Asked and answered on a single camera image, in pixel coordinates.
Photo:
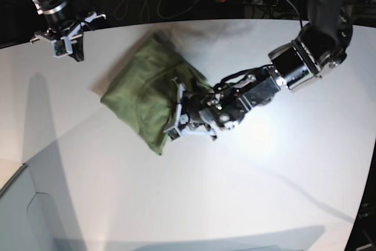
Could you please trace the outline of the green T-shirt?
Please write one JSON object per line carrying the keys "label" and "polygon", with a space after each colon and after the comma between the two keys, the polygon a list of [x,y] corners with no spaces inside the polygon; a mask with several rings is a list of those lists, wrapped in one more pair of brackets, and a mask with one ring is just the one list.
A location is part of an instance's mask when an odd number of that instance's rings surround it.
{"label": "green T-shirt", "polygon": [[153,33],[136,48],[100,99],[158,155],[167,141],[163,129],[175,112],[174,78],[184,83],[188,92],[206,92],[211,87],[171,42]]}

